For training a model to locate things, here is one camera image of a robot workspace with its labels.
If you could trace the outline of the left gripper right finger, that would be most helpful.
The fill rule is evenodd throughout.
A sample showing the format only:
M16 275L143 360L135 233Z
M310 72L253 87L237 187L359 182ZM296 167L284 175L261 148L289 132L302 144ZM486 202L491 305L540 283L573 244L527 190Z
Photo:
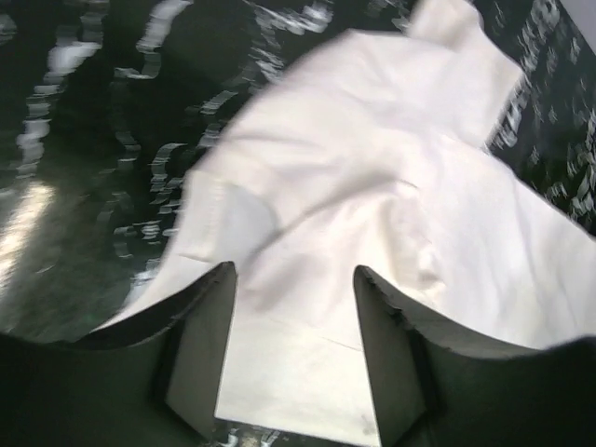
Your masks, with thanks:
M529 349L418 304L365 266L353 286L383 445L594 444L593 337Z

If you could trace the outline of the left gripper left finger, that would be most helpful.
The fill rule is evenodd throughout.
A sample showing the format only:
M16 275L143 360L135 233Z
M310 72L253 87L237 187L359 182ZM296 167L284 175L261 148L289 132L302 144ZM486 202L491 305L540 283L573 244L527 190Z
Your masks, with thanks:
M170 298L73 342L1 338L5 446L198 446L215 407L237 272L213 267Z

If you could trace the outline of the cream white t shirt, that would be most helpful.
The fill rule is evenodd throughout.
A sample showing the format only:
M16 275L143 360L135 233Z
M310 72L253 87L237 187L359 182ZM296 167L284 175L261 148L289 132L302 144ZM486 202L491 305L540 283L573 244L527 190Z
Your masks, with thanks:
M98 329L237 272L216 419L379 437L359 266L512 345L595 340L590 52L556 1L419 1L255 94L187 171L149 281Z

